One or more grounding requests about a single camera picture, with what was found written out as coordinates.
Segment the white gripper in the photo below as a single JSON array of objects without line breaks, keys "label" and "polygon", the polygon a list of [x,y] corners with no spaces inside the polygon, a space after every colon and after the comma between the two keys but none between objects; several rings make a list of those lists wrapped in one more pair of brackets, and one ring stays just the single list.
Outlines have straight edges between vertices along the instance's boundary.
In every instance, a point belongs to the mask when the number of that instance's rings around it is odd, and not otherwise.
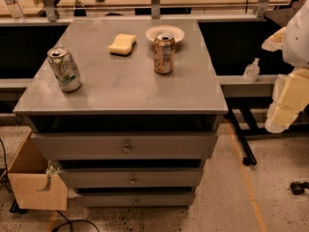
[{"label": "white gripper", "polygon": [[282,49],[283,60],[296,67],[279,74],[275,81],[272,103],[267,112],[265,128],[271,133],[287,130],[309,104],[309,0],[283,27],[262,43],[262,49]]}]

